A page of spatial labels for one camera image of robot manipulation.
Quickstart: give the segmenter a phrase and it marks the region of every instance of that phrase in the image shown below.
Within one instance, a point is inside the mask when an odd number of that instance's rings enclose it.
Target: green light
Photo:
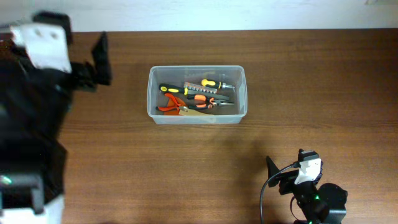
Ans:
[[[0,182],[4,185],[10,185],[12,184],[12,180],[5,175],[0,175]]]

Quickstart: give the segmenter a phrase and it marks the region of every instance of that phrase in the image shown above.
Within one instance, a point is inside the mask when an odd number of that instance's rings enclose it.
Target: brown table surface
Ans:
[[[75,34],[72,61],[98,33]],[[348,191],[343,223],[397,223],[398,29],[109,34],[112,86],[76,92],[65,224],[259,223],[266,156],[321,156],[321,184]],[[160,126],[147,114],[155,65],[241,65],[248,113],[237,125]],[[293,223],[278,187],[268,223]],[[294,212],[302,218],[294,203]]]

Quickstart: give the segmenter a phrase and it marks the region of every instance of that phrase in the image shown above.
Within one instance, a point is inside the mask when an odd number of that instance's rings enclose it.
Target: wood grain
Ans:
[[[71,59],[90,59],[98,36],[75,34]],[[77,92],[60,138],[65,224],[259,223],[265,157],[282,167],[299,148],[323,159],[321,184],[348,191],[343,223],[396,223],[397,29],[119,32],[109,44],[112,86]],[[243,66],[247,116],[155,125],[154,65]],[[293,223],[290,198],[266,190],[268,223]]]

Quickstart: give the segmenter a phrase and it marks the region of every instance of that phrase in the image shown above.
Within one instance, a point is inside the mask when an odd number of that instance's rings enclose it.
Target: wooden table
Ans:
[[[98,36],[75,34],[71,60]],[[321,156],[320,185],[348,191],[343,223],[397,223],[397,29],[110,33],[109,47],[112,86],[76,92],[60,137],[64,224],[259,223],[265,157],[283,167],[299,148]],[[154,65],[243,66],[246,117],[155,125]],[[293,223],[291,196],[266,189],[268,223]]]

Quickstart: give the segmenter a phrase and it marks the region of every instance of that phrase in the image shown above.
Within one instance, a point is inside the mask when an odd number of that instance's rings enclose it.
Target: plastic bin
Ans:
[[[168,98],[159,90],[159,84],[167,83],[183,87],[184,82],[200,85],[201,80],[213,79],[235,87],[233,90],[218,90],[217,94],[229,96],[234,105],[216,106],[200,112],[214,116],[165,116],[156,110],[156,106],[166,106]],[[173,94],[187,105],[194,105],[195,100],[187,100],[183,94]],[[155,66],[152,67],[148,81],[148,115],[156,124],[237,124],[248,111],[248,91],[244,70],[236,65],[205,66]]]

